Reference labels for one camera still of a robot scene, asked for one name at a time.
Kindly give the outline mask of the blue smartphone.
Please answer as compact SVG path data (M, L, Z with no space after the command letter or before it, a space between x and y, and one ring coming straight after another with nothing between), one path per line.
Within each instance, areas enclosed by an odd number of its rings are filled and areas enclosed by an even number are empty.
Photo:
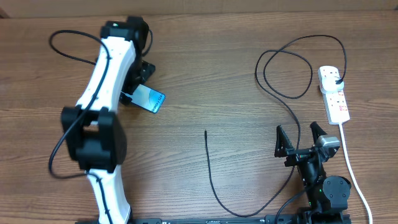
M132 103L135 105L156 114L159 112L165 100L165 95L159 91L140 84L134 90L131 98Z

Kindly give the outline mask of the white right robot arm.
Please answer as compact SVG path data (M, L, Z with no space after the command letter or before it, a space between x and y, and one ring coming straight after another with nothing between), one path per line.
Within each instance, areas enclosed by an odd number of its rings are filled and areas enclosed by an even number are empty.
M281 126L276 127L275 157L284 157L286 167L297 167L304 189L294 195L279 209L272 223L351 223L348 208L351 182L342 176L328 176L323 163L338 152L340 140L327 134L314 121L310 124L313 145L306 149L295 149ZM284 208L305 194L308 207L302 207L293 215L281 215Z

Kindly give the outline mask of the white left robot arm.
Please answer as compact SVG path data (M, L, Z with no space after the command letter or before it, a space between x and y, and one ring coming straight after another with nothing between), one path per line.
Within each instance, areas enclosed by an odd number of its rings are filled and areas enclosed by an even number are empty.
M165 95L145 86L155 65L143 58L153 33L142 17L108 21L102 26L98 58L91 79L74 107L64 107L63 136L50 155L52 162L62 143L79 165L94 191L99 209L96 223L132 223L132 208L124 193L121 166L127 137L118 119L118 106L137 105L158 113Z

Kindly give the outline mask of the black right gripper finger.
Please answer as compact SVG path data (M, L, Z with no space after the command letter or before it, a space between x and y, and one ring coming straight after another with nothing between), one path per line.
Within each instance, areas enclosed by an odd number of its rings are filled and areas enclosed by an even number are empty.
M326 135L326 132L318 125L316 121L310 124L310 128L312 130L314 145L322 145L323 136Z
M293 154L294 147L281 125L276 127L276 133L277 133L277 138L276 138L274 156L287 157Z

